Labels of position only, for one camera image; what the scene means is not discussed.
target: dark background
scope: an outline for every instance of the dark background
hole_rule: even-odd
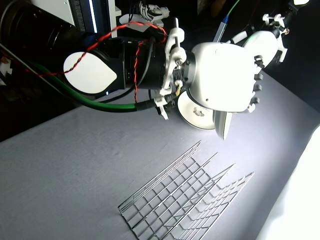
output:
[[[150,4],[167,6],[171,17],[178,17],[180,27],[185,31],[183,47],[191,50],[196,44],[213,40],[216,30],[234,4],[227,0],[221,13],[211,17],[210,7],[197,16],[196,0],[153,0]],[[122,14],[129,11],[129,1],[116,0]],[[278,13],[282,5],[277,0],[240,0],[229,18],[229,24],[222,38],[227,41],[245,28],[263,26],[262,15]],[[290,34],[283,44],[288,48],[284,63],[270,64],[265,72],[278,82],[320,111],[320,47],[319,47],[320,1],[311,0],[301,8],[290,25]],[[170,19],[164,20],[165,27]],[[135,31],[126,34],[138,36]],[[58,95],[38,79],[15,67],[8,79],[9,86],[0,86],[0,141],[12,137],[31,127],[63,114],[74,107],[72,102]]]

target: thin green wire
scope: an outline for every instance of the thin green wire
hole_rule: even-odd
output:
[[[231,13],[232,10],[235,8],[235,6],[238,4],[239,1],[240,1],[240,0],[237,0],[237,1],[235,2],[235,4],[233,4],[232,8],[231,8],[231,9],[229,10],[229,12],[227,13],[227,16],[230,15],[230,13]]]
[[[38,64],[38,63],[32,63],[34,66],[36,66],[38,69],[40,69],[43,73],[49,73],[50,71],[46,69],[44,66]],[[92,106],[100,107],[100,108],[105,108],[105,109],[135,109],[136,105],[135,104],[110,104],[110,103],[101,103],[101,102],[96,102],[87,99],[86,97],[82,96],[81,94],[77,93],[75,90],[71,89],[68,87],[66,84],[64,84],[59,78],[57,78],[54,75],[50,75],[52,80],[54,80],[61,88],[66,90],[71,97],[73,97],[76,100],[80,100],[80,102],[86,102],[87,104],[90,104]]]

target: dish rack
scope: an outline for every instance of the dish rack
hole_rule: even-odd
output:
[[[138,240],[201,240],[254,173],[220,187],[227,167],[209,176],[193,158],[200,141],[130,196],[118,209]]]

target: green cable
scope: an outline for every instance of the green cable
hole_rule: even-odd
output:
[[[235,2],[235,4],[233,4],[232,8],[231,8],[231,9],[229,10],[229,12],[227,13],[227,16],[229,16],[229,15],[231,14],[232,10],[235,8],[235,6],[238,4],[239,1],[240,1],[240,0],[237,0],[237,1]]]
[[[43,73],[49,73],[50,71],[46,69],[44,66],[38,64],[38,63],[32,63],[35,67],[37,67],[39,70],[41,70]],[[86,106],[93,106],[100,109],[113,109],[113,110],[131,110],[136,111],[136,105],[134,103],[131,104],[110,104],[110,103],[101,103],[96,102],[87,99],[86,97],[82,96],[81,94],[77,93],[72,88],[68,87],[66,84],[64,84],[59,78],[57,78],[54,75],[49,76],[52,80],[54,80],[61,88],[63,88],[70,97],[74,98],[75,100],[79,101],[80,103],[86,105]]]

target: gray table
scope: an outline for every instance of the gray table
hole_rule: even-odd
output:
[[[205,239],[254,239],[320,123],[275,80],[262,84],[256,111],[235,115],[226,141],[176,112],[165,121],[154,109],[79,107],[2,142],[0,239],[132,240],[117,206],[199,140],[196,159],[219,152],[215,168],[236,163],[229,182],[255,172]]]

